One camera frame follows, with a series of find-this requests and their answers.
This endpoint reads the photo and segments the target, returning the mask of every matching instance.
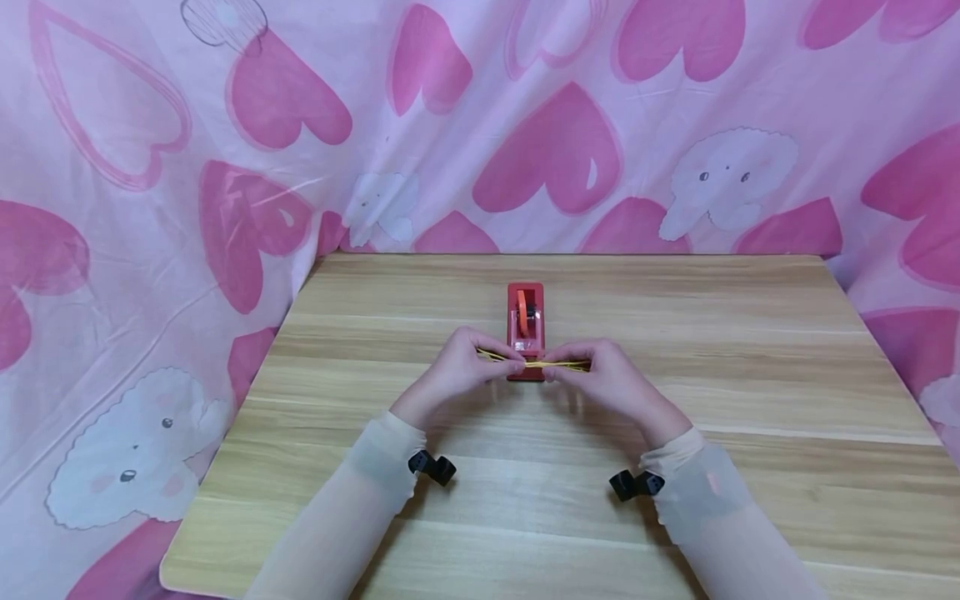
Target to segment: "pink heart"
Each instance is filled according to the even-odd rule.
[[[396,115],[406,114],[421,91],[427,110],[447,114],[472,79],[473,68],[444,18],[423,4],[407,9],[387,67],[387,99]]]
[[[90,250],[72,225],[41,208],[0,200],[0,371],[30,347],[33,327],[16,290],[69,294],[86,283]]]
[[[733,244],[736,254],[820,254],[843,250],[843,231],[830,198],[821,198],[748,229]]]
[[[514,128],[477,178],[473,199],[488,212],[506,212],[546,185],[560,211],[580,214],[610,196],[622,172],[607,115],[567,84]]]
[[[733,64],[747,20],[743,0],[636,0],[613,43],[613,70],[643,82],[684,51],[684,70],[696,82],[714,80]]]
[[[863,315],[863,322],[914,396],[953,372],[960,313],[949,308],[903,307]]]
[[[177,114],[180,120],[180,130],[170,141],[150,144],[150,161],[142,173],[127,173],[107,160],[93,145],[89,134],[70,106],[70,98],[63,85],[63,79],[60,76],[60,70],[54,57],[53,43],[50,38],[51,25],[60,27],[68,34],[79,37],[94,48],[110,55],[152,87]],[[39,0],[33,0],[30,4],[29,27],[36,74],[53,105],[54,113],[66,129],[67,134],[70,135],[70,139],[77,146],[77,150],[94,169],[115,185],[136,192],[154,187],[159,181],[163,169],[160,153],[176,153],[186,148],[193,127],[186,102],[177,89],[143,60],[113,42],[103,39],[76,21],[39,2]],[[151,126],[152,121],[149,118],[145,118],[141,124],[141,127],[145,130],[149,130]]]
[[[347,236],[344,219],[338,213],[328,210],[320,218],[320,234],[317,236],[317,258],[323,258],[337,250]]]
[[[919,39],[947,22],[960,0],[819,0],[803,26],[802,44],[811,50],[835,46],[883,9],[880,39],[899,43]]]
[[[160,559],[179,527],[180,521],[144,521],[84,573],[66,600],[212,600],[160,584]]]
[[[960,290],[960,124],[917,142],[881,167],[860,200],[903,221],[921,219],[900,249],[908,274],[927,285]]]
[[[23,302],[13,288],[0,284],[0,372],[20,360],[32,338],[30,315]]]
[[[454,210],[424,231],[414,242],[414,252],[435,254],[499,254],[490,236]]]
[[[273,30],[255,42],[259,56],[240,55],[227,83],[227,107],[237,130],[271,150],[293,144],[303,126],[326,144],[346,141],[353,119],[337,93]]]
[[[594,36],[597,34],[600,23],[603,21],[604,14],[607,11],[607,0],[580,0],[588,5],[589,9],[589,21],[586,28],[583,32],[583,38],[580,40],[580,43],[570,52],[557,55],[544,50],[542,47],[537,50],[534,60],[540,59],[551,69],[561,69],[566,66],[569,66],[574,62],[577,57],[587,48],[589,43],[593,40]],[[523,26],[525,19],[529,17],[530,13],[530,3],[532,0],[520,0],[516,4],[514,9],[514,16],[510,20],[510,28],[507,30],[507,40],[504,44],[504,61],[507,66],[507,74],[510,76],[510,79],[516,81],[523,76],[527,69],[530,68],[533,61],[529,63],[520,64],[519,57],[517,56],[517,43],[520,35],[520,29]],[[562,21],[565,17],[563,11],[563,5],[551,0],[548,4],[545,4],[546,7],[549,7],[548,10],[554,13],[554,20],[551,23],[554,27],[563,27],[565,30],[570,29],[572,24]]]
[[[227,359],[227,374],[233,388],[233,401],[238,410],[247,398],[253,378],[267,358],[267,352],[270,351],[278,331],[278,327],[267,327],[233,339]]]
[[[625,198],[604,215],[583,243],[581,254],[689,254],[690,240],[660,239],[658,229],[666,215],[663,206],[646,198]]]
[[[230,305],[250,314],[263,292],[259,253],[285,256],[298,248],[310,205],[259,174],[210,160],[201,173],[199,209],[206,263]]]

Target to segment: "right hand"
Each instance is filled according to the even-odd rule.
[[[693,426],[690,419],[637,370],[613,340],[571,342],[547,352],[542,360],[589,360],[589,372],[546,367],[543,374],[547,381],[561,381],[578,388],[594,402],[633,421],[650,449],[663,446]]]

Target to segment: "wrist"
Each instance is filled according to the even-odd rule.
[[[639,429],[648,450],[664,447],[693,428],[684,412],[656,390],[634,402],[629,418]]]
[[[429,394],[419,384],[418,380],[407,388],[390,407],[390,412],[408,425],[426,431],[430,418],[443,404],[443,400]]]

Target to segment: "sleeve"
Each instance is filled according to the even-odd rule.
[[[670,539],[711,600],[826,600],[719,445],[696,428],[643,455],[664,478],[654,496]]]
[[[407,467],[426,437],[393,413],[372,420],[277,543],[246,600],[347,598],[387,527],[413,496]]]

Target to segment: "black clip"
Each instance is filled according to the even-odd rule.
[[[410,460],[407,461],[407,467],[409,467],[410,472],[415,475],[418,472],[426,473],[430,476],[430,479],[433,479],[441,486],[446,486],[446,484],[450,483],[450,479],[453,478],[453,473],[457,472],[457,468],[454,467],[453,463],[448,461],[445,456],[434,460],[426,450],[421,450],[411,456]]]
[[[665,483],[662,477],[648,470],[634,477],[625,469],[610,478],[610,487],[613,488],[616,497],[620,498],[620,502],[632,500],[639,495],[657,495]]]

